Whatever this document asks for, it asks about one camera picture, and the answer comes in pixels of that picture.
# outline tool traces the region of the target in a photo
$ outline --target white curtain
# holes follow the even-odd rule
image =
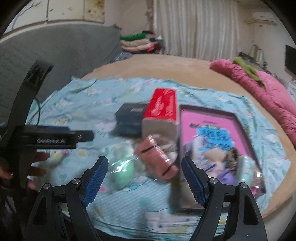
[[[154,31],[166,54],[208,61],[238,54],[238,3],[233,0],[154,0]]]

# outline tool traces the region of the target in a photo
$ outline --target beige blanket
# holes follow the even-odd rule
[[[153,77],[159,79],[173,79],[180,83],[196,87],[211,88],[244,95],[251,99],[271,124],[277,129],[278,136],[286,151],[291,166],[280,187],[276,190],[271,201],[263,213],[263,217],[271,214],[286,202],[296,190],[296,151],[278,122],[248,93],[242,86],[231,79],[209,69],[209,62],[197,59],[141,54],[113,64],[102,66],[86,75],[84,79],[108,77]]]

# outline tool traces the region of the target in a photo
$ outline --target wall-mounted air conditioner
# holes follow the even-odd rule
[[[275,22],[273,13],[271,12],[254,12],[253,19],[251,21],[245,21],[246,24],[251,23],[260,23],[260,24],[269,24],[269,25],[277,25]]]

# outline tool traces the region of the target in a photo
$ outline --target human hand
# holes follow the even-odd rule
[[[36,152],[35,157],[32,160],[32,163],[45,161],[50,157],[49,153],[46,152]],[[30,167],[28,171],[28,176],[37,176],[42,177],[46,174],[46,170],[40,167]],[[10,180],[13,177],[13,174],[8,172],[8,167],[0,167],[0,178]],[[28,188],[35,189],[35,184],[33,181],[29,180],[27,184]]]

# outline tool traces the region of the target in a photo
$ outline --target red box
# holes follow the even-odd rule
[[[177,93],[156,88],[142,120],[142,137],[161,134],[177,141],[179,137],[179,107]]]

